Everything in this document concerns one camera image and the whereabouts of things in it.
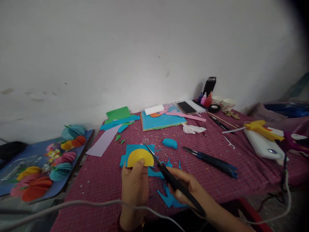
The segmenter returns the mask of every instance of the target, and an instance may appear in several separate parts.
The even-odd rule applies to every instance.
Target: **smartphone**
[[[196,110],[192,106],[190,106],[188,103],[186,103],[185,101],[177,103],[177,105],[185,114],[196,113]]]

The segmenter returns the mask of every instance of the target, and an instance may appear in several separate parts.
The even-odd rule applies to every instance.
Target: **black thermos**
[[[215,87],[216,81],[217,81],[216,77],[209,77],[207,79],[205,87],[204,87],[203,95],[205,93],[207,93],[206,96],[208,97],[210,92],[213,91],[213,88]]]

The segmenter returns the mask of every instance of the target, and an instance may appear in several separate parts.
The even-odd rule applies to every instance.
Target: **pink paper strip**
[[[122,124],[106,130],[97,142],[86,152],[87,155],[102,157],[103,153],[114,139]]]
[[[168,112],[168,109],[167,109],[167,110],[160,111],[159,114],[165,114],[166,112]]]
[[[204,119],[204,118],[200,118],[200,117],[196,117],[196,116],[192,116],[192,115],[188,115],[188,114],[183,114],[183,113],[180,113],[180,112],[177,112],[177,113],[167,112],[165,114],[179,116],[179,117],[185,117],[185,118],[190,118],[190,119],[206,122],[206,119]]]

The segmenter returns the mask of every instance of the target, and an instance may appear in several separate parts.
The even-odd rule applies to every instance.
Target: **scissors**
[[[176,191],[177,189],[181,191],[196,207],[196,209],[191,208],[195,213],[197,213],[202,218],[206,218],[206,213],[202,206],[198,203],[198,201],[192,196],[192,194],[188,191],[188,189],[183,186],[179,180],[177,180],[169,171],[168,169],[160,163],[160,161],[155,157],[155,154],[152,150],[144,143],[144,145],[147,147],[148,151],[151,153],[153,159],[157,163],[158,169],[163,174],[166,182],[171,185],[172,189]]]

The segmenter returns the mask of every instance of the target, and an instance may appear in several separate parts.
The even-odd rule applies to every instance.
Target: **white cup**
[[[224,99],[224,97],[221,97],[221,96],[213,96],[211,98],[211,104],[221,106],[223,99]]]
[[[231,111],[235,106],[235,101],[233,99],[224,99],[222,102],[221,110],[223,112]]]

